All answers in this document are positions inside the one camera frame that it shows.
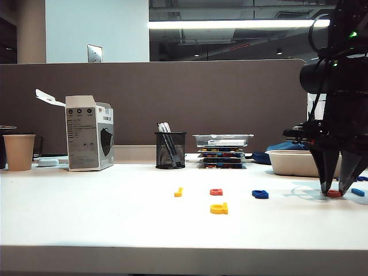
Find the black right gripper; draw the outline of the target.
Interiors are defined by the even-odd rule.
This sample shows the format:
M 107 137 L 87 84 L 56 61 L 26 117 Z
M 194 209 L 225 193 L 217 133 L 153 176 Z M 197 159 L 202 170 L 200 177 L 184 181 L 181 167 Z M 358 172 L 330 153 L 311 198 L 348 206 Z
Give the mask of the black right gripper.
M 342 151 L 339 191 L 345 193 L 367 167 L 367 153 L 353 153 L 367 152 L 367 91 L 328 94 L 323 119 L 308 120 L 283 135 L 309 143 L 322 193 L 331 188 Z

